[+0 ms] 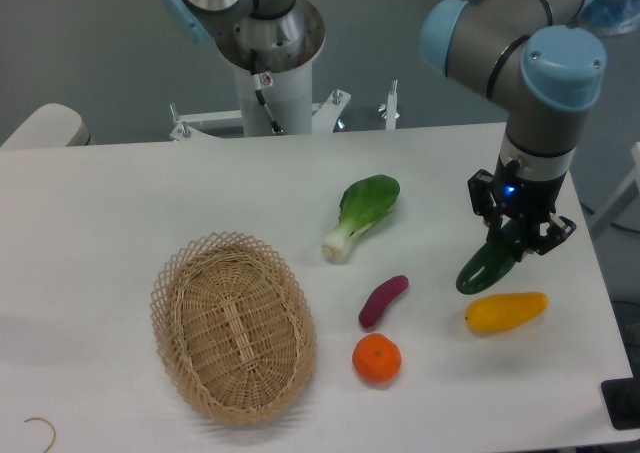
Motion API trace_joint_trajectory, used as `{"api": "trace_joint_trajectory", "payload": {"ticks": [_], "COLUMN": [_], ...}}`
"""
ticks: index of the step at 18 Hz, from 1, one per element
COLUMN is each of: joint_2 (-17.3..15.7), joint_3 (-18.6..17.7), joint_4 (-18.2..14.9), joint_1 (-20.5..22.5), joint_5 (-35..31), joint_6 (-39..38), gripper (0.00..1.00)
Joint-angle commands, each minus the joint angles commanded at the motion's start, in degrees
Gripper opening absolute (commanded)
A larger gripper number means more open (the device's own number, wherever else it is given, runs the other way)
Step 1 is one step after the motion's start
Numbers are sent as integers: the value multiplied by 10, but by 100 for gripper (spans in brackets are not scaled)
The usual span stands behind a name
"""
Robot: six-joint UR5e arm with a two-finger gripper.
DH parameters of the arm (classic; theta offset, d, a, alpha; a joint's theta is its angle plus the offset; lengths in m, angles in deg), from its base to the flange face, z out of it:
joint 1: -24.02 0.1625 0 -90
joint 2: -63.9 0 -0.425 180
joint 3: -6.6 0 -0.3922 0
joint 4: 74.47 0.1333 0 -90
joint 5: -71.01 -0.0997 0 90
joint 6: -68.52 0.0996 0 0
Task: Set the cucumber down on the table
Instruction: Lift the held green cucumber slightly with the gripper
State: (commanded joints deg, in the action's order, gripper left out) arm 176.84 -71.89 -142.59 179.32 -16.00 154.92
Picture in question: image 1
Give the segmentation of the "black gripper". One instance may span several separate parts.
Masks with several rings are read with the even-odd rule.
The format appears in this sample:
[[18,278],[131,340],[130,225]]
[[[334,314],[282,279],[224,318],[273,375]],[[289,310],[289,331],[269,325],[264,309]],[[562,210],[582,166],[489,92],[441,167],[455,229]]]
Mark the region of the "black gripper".
[[554,214],[566,176],[566,158],[501,153],[494,175],[478,170],[467,182],[471,207],[488,229],[487,241],[500,234],[503,216],[516,220],[516,262],[527,254],[543,256],[564,243],[575,223]]

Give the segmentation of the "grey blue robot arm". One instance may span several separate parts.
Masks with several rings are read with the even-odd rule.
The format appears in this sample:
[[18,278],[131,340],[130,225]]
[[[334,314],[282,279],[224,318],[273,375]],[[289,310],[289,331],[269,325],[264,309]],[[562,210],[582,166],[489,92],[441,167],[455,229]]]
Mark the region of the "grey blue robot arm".
[[[575,228],[555,202],[606,67],[600,40],[572,26],[592,1],[443,0],[420,30],[425,62],[508,114],[495,170],[474,174],[468,187],[488,241],[511,244],[515,260],[551,251]],[[347,96],[312,106],[311,66],[325,29],[311,3],[162,3],[191,41],[213,42],[233,69],[246,135],[333,131]]]

